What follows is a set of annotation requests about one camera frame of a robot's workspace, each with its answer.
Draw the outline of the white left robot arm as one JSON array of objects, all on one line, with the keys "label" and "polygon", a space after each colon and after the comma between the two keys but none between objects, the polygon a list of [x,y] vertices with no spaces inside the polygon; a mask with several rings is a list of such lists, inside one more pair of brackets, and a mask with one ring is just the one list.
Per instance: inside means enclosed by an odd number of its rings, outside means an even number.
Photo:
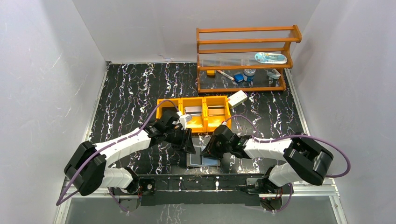
[{"label": "white left robot arm", "polygon": [[165,111],[161,118],[147,121],[116,139],[96,144],[85,141],[65,166],[64,174],[82,196],[98,188],[120,188],[129,194],[137,193],[143,189],[142,179],[131,168],[111,168],[111,164],[164,141],[176,150],[195,154],[192,129],[187,127],[191,119],[191,115]]}]

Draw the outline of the yellow three-compartment organizer tray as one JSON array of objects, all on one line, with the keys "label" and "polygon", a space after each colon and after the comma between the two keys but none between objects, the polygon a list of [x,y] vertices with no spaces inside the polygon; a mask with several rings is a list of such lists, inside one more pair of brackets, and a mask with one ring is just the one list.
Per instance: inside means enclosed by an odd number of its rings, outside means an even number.
[{"label": "yellow three-compartment organizer tray", "polygon": [[[226,126],[231,128],[230,108],[227,96],[208,96],[208,97],[191,97],[191,98],[171,98],[168,101],[158,99],[160,105],[156,110],[156,118],[167,111],[180,111],[184,115],[184,108],[187,106],[201,106],[202,114],[200,116],[192,116],[192,120],[187,123],[187,128],[191,128],[193,133],[212,133],[219,125],[226,122]],[[209,106],[223,106],[225,115],[208,116],[207,109]]]}]

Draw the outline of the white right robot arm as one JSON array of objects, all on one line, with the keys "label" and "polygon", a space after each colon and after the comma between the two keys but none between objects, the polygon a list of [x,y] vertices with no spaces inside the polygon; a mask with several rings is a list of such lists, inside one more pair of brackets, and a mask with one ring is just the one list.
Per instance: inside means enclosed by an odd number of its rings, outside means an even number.
[{"label": "white right robot arm", "polygon": [[226,125],[218,126],[201,156],[222,159],[225,153],[237,158],[267,158],[283,161],[270,168],[264,182],[272,187],[305,181],[322,185],[333,161],[333,154],[306,134],[279,139],[258,139],[252,135],[238,136]]}]

